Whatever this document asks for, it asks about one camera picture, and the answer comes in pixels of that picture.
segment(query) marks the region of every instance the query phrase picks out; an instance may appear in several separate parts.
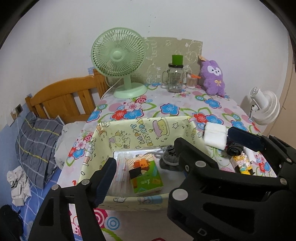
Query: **fan base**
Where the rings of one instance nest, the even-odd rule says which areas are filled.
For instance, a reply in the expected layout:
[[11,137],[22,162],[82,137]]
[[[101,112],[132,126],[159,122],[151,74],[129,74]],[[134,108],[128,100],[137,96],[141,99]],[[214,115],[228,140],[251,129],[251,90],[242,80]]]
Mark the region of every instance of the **fan base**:
[[131,99],[134,97],[141,96],[147,92],[145,85],[141,83],[131,83],[131,89],[126,90],[124,85],[116,88],[114,97],[118,99]]

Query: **yellow bow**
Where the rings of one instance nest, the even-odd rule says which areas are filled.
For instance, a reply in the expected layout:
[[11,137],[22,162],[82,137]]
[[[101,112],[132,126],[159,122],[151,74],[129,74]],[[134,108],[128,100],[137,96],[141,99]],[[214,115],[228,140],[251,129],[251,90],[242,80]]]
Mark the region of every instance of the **yellow bow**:
[[215,83],[217,83],[217,86],[221,86],[220,84],[221,84],[221,80],[215,80]]

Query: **plush toy face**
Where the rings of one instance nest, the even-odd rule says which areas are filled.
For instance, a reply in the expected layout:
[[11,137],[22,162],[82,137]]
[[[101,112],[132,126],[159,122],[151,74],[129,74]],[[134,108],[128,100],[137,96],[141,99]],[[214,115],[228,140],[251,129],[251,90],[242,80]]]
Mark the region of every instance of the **plush toy face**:
[[204,61],[202,63],[201,73],[205,79],[223,80],[222,71],[214,60]]

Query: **wooden bed frame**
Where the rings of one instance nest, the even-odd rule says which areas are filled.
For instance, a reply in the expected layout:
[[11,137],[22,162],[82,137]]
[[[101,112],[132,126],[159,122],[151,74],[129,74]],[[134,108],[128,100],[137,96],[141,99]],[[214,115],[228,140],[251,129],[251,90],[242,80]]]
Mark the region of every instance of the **wooden bed frame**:
[[[95,69],[94,75],[53,83],[25,100],[29,110],[42,119],[56,118],[59,115],[65,123],[86,121],[96,107],[90,93],[93,88],[97,88],[99,96],[108,90],[105,77]],[[76,92],[85,114],[80,114],[75,103],[73,93]]]

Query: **floral tablecloth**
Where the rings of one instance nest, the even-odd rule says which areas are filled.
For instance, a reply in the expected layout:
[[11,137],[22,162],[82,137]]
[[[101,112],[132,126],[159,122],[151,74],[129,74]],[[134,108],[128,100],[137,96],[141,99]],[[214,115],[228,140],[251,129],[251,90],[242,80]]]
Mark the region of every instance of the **floral tablecloth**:
[[[109,93],[100,101],[68,155],[57,182],[61,187],[77,184],[85,152],[98,122],[101,121],[186,115],[191,116],[191,121],[195,121],[200,131],[204,130],[207,122],[213,122],[228,128],[235,126],[251,133],[259,133],[259,129],[246,113],[227,95],[223,98],[209,96],[198,85],[195,89],[184,86],[181,93],[175,94],[169,93],[161,84],[147,85],[147,88],[145,95],[137,98],[121,100]],[[207,150],[221,170],[234,171],[226,153],[212,147],[207,147]],[[275,176],[262,155],[257,153],[255,157],[257,160],[253,163],[255,175]],[[73,232],[80,235],[75,206],[72,204],[70,212]],[[97,208],[95,214],[107,240],[192,240],[168,220],[165,210],[116,212]]]

